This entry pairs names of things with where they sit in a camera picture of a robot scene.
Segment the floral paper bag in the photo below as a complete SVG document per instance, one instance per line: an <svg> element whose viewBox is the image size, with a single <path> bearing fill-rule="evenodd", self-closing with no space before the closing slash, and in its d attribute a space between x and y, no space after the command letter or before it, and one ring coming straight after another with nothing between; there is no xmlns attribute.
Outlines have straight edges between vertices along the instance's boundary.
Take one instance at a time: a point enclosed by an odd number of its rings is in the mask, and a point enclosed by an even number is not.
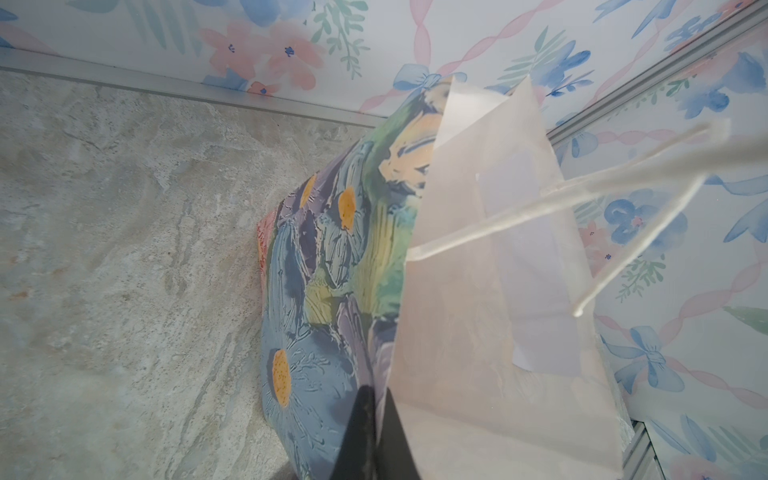
<svg viewBox="0 0 768 480"><path fill-rule="evenodd" d="M727 121L565 179L532 83L424 89L258 227L262 406L330 479L361 386L388 389L421 479L618 479L598 294L714 173L767 158Z"/></svg>

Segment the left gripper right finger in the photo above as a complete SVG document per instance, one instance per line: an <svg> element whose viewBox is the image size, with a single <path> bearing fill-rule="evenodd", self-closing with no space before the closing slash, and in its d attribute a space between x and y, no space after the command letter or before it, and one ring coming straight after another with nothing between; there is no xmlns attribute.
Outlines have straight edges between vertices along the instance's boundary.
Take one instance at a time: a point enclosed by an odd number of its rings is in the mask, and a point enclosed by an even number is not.
<svg viewBox="0 0 768 480"><path fill-rule="evenodd" d="M381 431L376 447L379 480L420 480L391 390L384 401Z"/></svg>

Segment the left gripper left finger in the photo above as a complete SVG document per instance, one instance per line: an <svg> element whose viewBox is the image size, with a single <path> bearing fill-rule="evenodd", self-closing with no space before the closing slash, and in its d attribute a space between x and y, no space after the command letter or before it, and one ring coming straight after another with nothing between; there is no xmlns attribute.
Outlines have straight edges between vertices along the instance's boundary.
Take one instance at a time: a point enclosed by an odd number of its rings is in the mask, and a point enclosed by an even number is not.
<svg viewBox="0 0 768 480"><path fill-rule="evenodd" d="M331 480L372 480L375 477L375 395L369 385L357 392Z"/></svg>

